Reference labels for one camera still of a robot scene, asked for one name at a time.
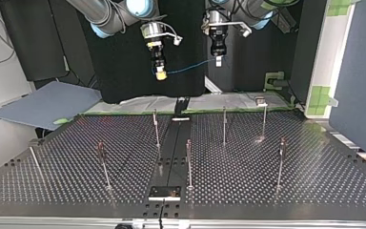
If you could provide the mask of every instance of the green tape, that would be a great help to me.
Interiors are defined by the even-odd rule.
[[[174,112],[156,112],[158,115],[173,115]],[[81,115],[152,115],[153,112],[86,112]]]
[[[313,86],[307,115],[325,115],[330,87]]]
[[[69,122],[72,122],[72,119],[60,118],[60,119],[54,121],[53,123],[55,125],[62,125],[62,124],[66,124],[66,123],[69,123]]]
[[[327,16],[347,15],[349,8],[352,5],[352,0],[332,0]]]

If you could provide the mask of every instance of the metal rod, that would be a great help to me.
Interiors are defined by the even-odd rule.
[[[153,112],[153,125],[155,126],[155,132],[156,132],[156,146],[160,148],[160,142],[159,142],[159,131],[158,131],[158,123],[157,123],[157,114],[156,110]]]
[[[278,170],[277,192],[281,188],[280,184],[281,184],[281,175],[282,175],[283,163],[284,163],[285,156],[287,154],[287,141],[286,141],[285,137],[281,138],[279,153],[280,153],[280,168]]]
[[[227,109],[224,107],[224,146],[227,144]]]
[[[263,130],[261,132],[261,137],[264,139],[266,132],[266,118],[267,118],[267,106],[264,107],[264,115],[263,115]]]
[[[192,181],[192,142],[190,140],[187,140],[186,144],[186,154],[187,154],[187,162],[189,165],[189,190],[192,190],[193,187],[193,181]]]
[[[282,173],[282,169],[283,169],[283,159],[280,159],[280,169],[278,170],[278,180],[277,180],[277,192],[280,190],[281,188],[281,173]]]
[[[111,189],[112,188],[112,185],[110,184],[110,179],[109,179],[109,174],[108,174],[108,171],[107,171],[107,168],[106,168],[106,163],[103,163],[103,169],[105,171],[105,175],[106,175],[106,181],[108,183],[108,189]]]
[[[107,188],[106,189],[111,190],[112,186],[110,184],[109,172],[108,172],[107,167],[106,167],[107,155],[106,155],[106,152],[105,152],[105,143],[103,141],[99,141],[99,143],[97,145],[97,156],[99,158],[100,164],[102,164],[102,166],[103,166],[103,171],[105,173],[106,182],[107,182]]]
[[[31,154],[32,154],[32,158],[35,162],[35,165],[37,165],[38,169],[41,169],[40,168],[40,163],[38,163],[38,159],[37,159],[37,156],[35,155],[35,152],[34,152],[34,149],[30,146],[29,147],[30,151],[31,151]]]

